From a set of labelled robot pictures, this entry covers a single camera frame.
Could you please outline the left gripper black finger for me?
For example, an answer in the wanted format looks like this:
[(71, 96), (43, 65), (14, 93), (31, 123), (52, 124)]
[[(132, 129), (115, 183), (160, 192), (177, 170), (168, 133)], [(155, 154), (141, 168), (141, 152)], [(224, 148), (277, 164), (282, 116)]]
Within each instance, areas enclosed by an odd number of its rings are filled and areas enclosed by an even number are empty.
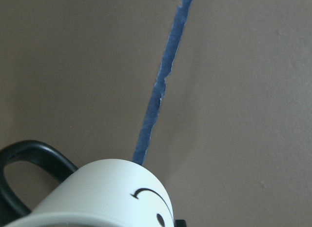
[(183, 219), (175, 220), (175, 227), (186, 227), (186, 221)]

